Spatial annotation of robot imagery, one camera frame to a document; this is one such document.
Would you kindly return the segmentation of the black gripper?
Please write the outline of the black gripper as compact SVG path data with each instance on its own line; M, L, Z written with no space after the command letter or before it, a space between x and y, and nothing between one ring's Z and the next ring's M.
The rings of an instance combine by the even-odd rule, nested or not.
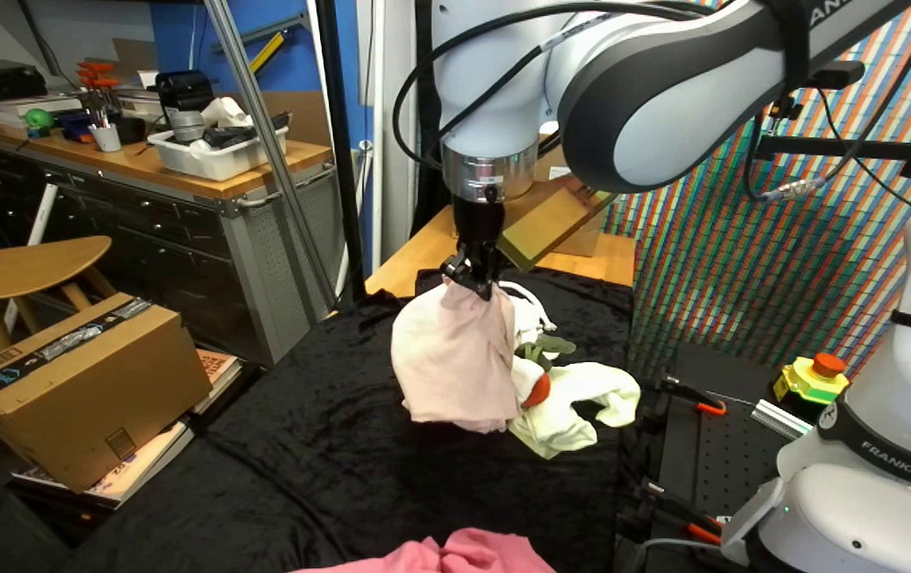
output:
M496 241L505 231L502 205L454 201L455 250L444 272L474 297L488 300L496 279Z

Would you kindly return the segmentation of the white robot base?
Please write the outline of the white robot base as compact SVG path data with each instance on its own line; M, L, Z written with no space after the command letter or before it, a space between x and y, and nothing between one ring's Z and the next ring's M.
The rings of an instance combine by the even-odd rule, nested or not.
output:
M755 573L911 573L911 219L906 254L884 348L724 525L727 560Z

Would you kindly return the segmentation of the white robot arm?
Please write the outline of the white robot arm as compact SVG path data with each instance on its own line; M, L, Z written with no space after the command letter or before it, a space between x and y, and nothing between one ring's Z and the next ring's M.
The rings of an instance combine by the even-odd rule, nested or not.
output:
M436 86L436 165L455 201L444 272L496 284L505 201L560 128L578 178L657 190L744 122L806 86L911 0L436 0L435 49L412 71Z

